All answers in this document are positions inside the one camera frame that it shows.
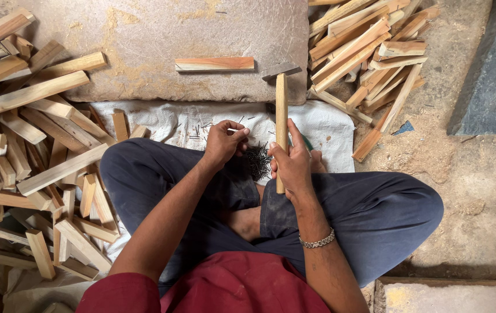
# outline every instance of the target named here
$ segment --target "navy trousers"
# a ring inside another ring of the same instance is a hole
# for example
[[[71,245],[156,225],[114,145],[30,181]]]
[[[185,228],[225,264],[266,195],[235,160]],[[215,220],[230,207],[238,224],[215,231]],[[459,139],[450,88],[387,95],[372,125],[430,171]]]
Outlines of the navy trousers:
[[[203,156],[203,151],[134,138],[104,154],[101,176],[126,229],[142,220]],[[327,220],[360,287],[409,256],[437,228],[441,197],[421,181],[396,172],[312,174]],[[305,274],[292,203],[267,183],[258,243],[249,243],[217,217],[220,210],[257,207],[259,195],[248,162],[234,156],[205,189],[182,240],[163,271],[161,296],[204,258],[221,251],[279,254]]]

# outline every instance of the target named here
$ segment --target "silver chain bracelet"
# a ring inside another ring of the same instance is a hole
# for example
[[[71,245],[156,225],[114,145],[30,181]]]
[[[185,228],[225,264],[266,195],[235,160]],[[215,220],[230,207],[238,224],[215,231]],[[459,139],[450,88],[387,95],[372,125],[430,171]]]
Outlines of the silver chain bracelet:
[[[305,242],[304,240],[302,240],[302,237],[300,237],[300,233],[298,233],[298,239],[300,240],[300,243],[306,248],[322,247],[335,239],[335,231],[331,227],[331,233],[329,234],[329,236],[325,237],[325,239],[321,239],[320,241]]]

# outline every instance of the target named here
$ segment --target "red shirt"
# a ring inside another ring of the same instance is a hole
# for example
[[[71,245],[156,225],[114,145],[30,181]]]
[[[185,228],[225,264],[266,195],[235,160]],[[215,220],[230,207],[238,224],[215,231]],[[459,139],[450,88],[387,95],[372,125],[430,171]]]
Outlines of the red shirt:
[[[84,312],[329,312],[288,261],[271,253],[227,251],[203,260],[159,300],[138,273],[108,276],[88,288]]]

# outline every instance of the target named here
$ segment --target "pile of wood pieces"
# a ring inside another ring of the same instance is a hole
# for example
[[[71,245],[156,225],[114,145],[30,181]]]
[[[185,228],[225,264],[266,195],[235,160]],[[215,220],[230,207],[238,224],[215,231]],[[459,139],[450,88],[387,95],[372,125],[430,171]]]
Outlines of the pile of wood pieces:
[[[99,175],[99,160],[117,141],[91,106],[77,110],[57,93],[88,83],[84,71],[107,62],[98,52],[51,65],[59,43],[35,52],[15,34],[33,21],[23,8],[0,18],[0,264],[39,268],[45,279],[56,266],[91,281],[111,267],[103,243],[119,238]],[[124,115],[113,119],[118,140],[128,139]],[[130,137],[145,133],[137,125]],[[14,220],[22,233],[6,226]]]
[[[330,4],[310,25],[310,93],[373,130],[352,157],[362,162],[379,138],[389,134],[410,91],[422,86],[420,76],[427,43],[420,36],[440,13],[439,5],[416,13],[421,0],[316,0]],[[345,77],[356,82],[346,103],[325,90]],[[367,116],[388,103],[379,120]]]

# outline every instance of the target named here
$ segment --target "person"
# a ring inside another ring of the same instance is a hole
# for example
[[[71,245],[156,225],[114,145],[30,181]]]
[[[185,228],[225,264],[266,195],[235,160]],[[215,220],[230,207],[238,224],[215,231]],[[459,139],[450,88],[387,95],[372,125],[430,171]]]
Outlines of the person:
[[[132,237],[76,312],[368,312],[359,288],[435,230],[442,200],[402,173],[326,173],[291,119],[288,130],[288,152],[270,144],[265,188],[241,158],[250,130],[233,121],[211,127],[204,152],[110,147],[101,176]]]

